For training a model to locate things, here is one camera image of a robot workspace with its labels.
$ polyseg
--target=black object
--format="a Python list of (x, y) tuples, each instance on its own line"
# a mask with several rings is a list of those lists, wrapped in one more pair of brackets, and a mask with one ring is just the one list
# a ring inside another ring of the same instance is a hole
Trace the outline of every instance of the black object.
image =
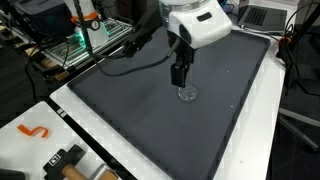
[(152, 34), (162, 25), (158, 3), (152, 4), (140, 18), (133, 32), (123, 43), (123, 54), (133, 57), (137, 51), (152, 39)]
[(311, 79), (298, 79), (297, 84), (304, 93), (314, 96), (320, 96), (320, 81)]
[[(101, 66), (119, 72), (155, 61), (168, 51), (166, 35), (165, 28), (159, 28), (153, 41), (132, 59), (103, 61)], [(187, 77), (199, 92), (192, 103), (182, 102), (168, 82), (174, 57), (153, 69), (117, 78), (92, 68), (68, 87), (173, 179), (209, 179), (219, 166), (269, 43), (232, 31), (198, 49)]]
[[(168, 31), (170, 47), (176, 41), (177, 35)], [(174, 63), (171, 70), (171, 83), (178, 87), (186, 86), (187, 73), (189, 72), (191, 63), (194, 62), (195, 49), (191, 48), (188, 43), (181, 41), (176, 49), (176, 63)]]
[(320, 34), (313, 35), (310, 38), (310, 44), (317, 51), (317, 53), (320, 55)]
[(313, 10), (312, 14), (309, 16), (307, 21), (303, 24), (302, 28), (293, 36), (291, 42), (289, 43), (290, 50), (294, 50), (297, 43), (300, 41), (302, 36), (309, 30), (312, 24), (320, 17), (320, 4), (317, 5), (316, 9)]
[(204, 15), (198, 16), (197, 19), (202, 22), (212, 17), (211, 13), (207, 12)]
[(93, 1), (93, 5), (97, 8), (97, 10), (99, 11), (100, 13), (100, 16), (101, 16), (101, 19), (104, 21), (104, 20), (107, 20), (108, 17), (106, 16), (106, 13), (104, 12), (104, 7), (103, 7), (103, 4), (102, 4), (102, 1), (101, 0), (96, 0), (96, 1)]
[(44, 56), (41, 52), (37, 52), (36, 54), (34, 54), (32, 56), (31, 59), (29, 59), (29, 63), (31, 63), (33, 65), (33, 67), (36, 68), (36, 70), (40, 71), (40, 73), (42, 74), (43, 77), (49, 77), (52, 76), (53, 74), (55, 74), (57, 72), (57, 70), (60, 68), (59, 65), (55, 65), (53, 67), (50, 68), (46, 68), (41, 64), (41, 61), (45, 58), (46, 56)]
[(27, 22), (25, 22), (23, 17), (17, 12), (16, 8), (8, 0), (0, 1), (0, 9), (2, 9), (6, 14), (10, 13), (12, 17), (19, 23), (21, 29), (23, 29), (23, 31), (25, 31), (25, 33), (27, 33), (27, 35), (36, 43), (41, 42), (41, 36), (34, 33)]
[(65, 40), (74, 34), (71, 12), (63, 0), (19, 0), (15, 3), (21, 16), (33, 28), (34, 33)]
[(62, 169), (68, 164), (72, 164), (73, 166), (78, 164), (85, 153), (86, 152), (78, 145), (73, 145), (68, 152), (60, 149), (49, 160), (49, 162), (45, 166), (43, 166), (43, 169), (47, 172), (47, 175), (44, 177), (44, 179), (62, 180), (64, 178)]
[(7, 169), (0, 169), (1, 180), (25, 180), (25, 174), (20, 171), (12, 171)]

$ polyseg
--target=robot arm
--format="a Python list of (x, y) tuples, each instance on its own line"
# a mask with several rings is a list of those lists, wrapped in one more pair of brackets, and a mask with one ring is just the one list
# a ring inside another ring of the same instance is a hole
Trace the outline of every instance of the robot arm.
[(196, 49), (211, 44), (231, 32), (232, 23), (216, 0), (159, 0), (169, 44), (175, 36), (182, 41), (171, 66), (172, 84), (185, 87), (187, 73)]
[(168, 31), (193, 49), (211, 44), (231, 31), (232, 23), (216, 0), (159, 0)]
[[(77, 14), (81, 14), (81, 12), (77, 12), (80, 9), (75, 8), (75, 5), (81, 6), (84, 17), (96, 13), (90, 0), (64, 1), (71, 10), (74, 19), (77, 19)], [(140, 19), (135, 32), (125, 43), (124, 51), (129, 56), (133, 56), (160, 26), (162, 19), (162, 24), (168, 30), (170, 46), (177, 36), (183, 39), (176, 49), (177, 56), (175, 64), (171, 66), (171, 79), (173, 85), (185, 87), (186, 76), (190, 64), (193, 63), (196, 49), (228, 35), (231, 32), (232, 23), (217, 0), (159, 0), (158, 6), (159, 8), (155, 8), (156, 6), (150, 8)], [(94, 47), (99, 46), (108, 40), (108, 36), (101, 26), (96, 26), (96, 24), (100, 24), (99, 21), (93, 18), (89, 18), (89, 20), (91, 29), (88, 30), (88, 36), (90, 38), (85, 39), (91, 41)]]

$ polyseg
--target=black stand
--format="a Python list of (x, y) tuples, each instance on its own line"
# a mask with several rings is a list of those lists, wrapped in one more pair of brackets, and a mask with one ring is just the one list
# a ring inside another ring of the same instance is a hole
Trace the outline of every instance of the black stand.
[[(312, 24), (320, 17), (320, 4), (317, 5), (316, 9), (309, 16), (308, 20), (303, 24), (301, 30), (292, 38), (289, 43), (290, 50), (294, 50), (302, 36), (309, 30)], [(310, 79), (298, 79), (297, 84), (306, 94), (320, 96), (320, 83), (319, 80)]]
[(301, 30), (295, 36), (293, 36), (292, 41), (289, 43), (290, 50), (294, 50), (299, 40), (318, 19), (318, 17), (320, 17), (320, 4), (317, 5), (316, 9), (309, 16), (308, 20), (303, 24)]
[(97, 9), (101, 15), (101, 19), (102, 20), (106, 20), (108, 19), (108, 17), (106, 16), (106, 14), (104, 13), (104, 8), (103, 8), (103, 4), (102, 4), (102, 1), (97, 1), (96, 2), (96, 6), (97, 6)]

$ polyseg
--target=wooden block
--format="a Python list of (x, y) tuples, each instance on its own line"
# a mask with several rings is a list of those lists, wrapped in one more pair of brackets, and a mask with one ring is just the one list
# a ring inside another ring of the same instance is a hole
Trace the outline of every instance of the wooden block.
[[(34, 50), (34, 48), (32, 47), (32, 48), (29, 48), (29, 49), (25, 50), (24, 52), (26, 52), (26, 54), (27, 54), (28, 56), (30, 56), (30, 54), (32, 53), (33, 50)], [(39, 50), (36, 49), (36, 50), (33, 52), (32, 55), (36, 54), (38, 51), (39, 51)]]
[(0, 26), (0, 31), (6, 29), (5, 26)]
[(64, 80), (66, 77), (68, 77), (70, 74), (68, 73), (68, 71), (64, 71), (58, 75), (55, 76), (56, 80), (58, 81), (62, 81)]
[(117, 179), (118, 179), (118, 176), (109, 170), (106, 170), (102, 174), (102, 176), (99, 178), (99, 180), (117, 180)]
[(45, 68), (52, 68), (57, 65), (57, 63), (51, 61), (49, 58), (44, 58), (42, 61), (40, 61), (40, 64)]

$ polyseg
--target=floor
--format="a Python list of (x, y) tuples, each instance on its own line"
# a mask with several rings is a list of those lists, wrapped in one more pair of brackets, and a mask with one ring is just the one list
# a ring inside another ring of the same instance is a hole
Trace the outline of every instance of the floor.
[[(302, 22), (304, 13), (298, 14), (297, 22)], [(308, 38), (307, 36), (304, 37), (299, 46), (300, 60), (306, 64), (320, 68), (320, 56), (308, 45)], [(32, 98), (31, 84), (24, 71), (26, 62), (27, 58), (24, 55), (16, 54), (10, 47), (4, 47), (4, 49), (0, 50), (0, 128), (35, 104)], [(44, 101), (47, 100), (49, 94), (64, 83), (36, 81), (38, 98)], [(315, 142), (320, 144), (319, 128), (295, 121), (292, 122)], [(277, 125), (270, 157), (269, 179), (319, 180), (319, 163), (320, 154), (308, 151), (305, 145), (288, 130), (279, 124)]]
[[(31, 84), (25, 73), (26, 63), (27, 58), (16, 54), (11, 47), (0, 49), (0, 128), (35, 104)], [(38, 99), (47, 100), (62, 84), (35, 81)]]

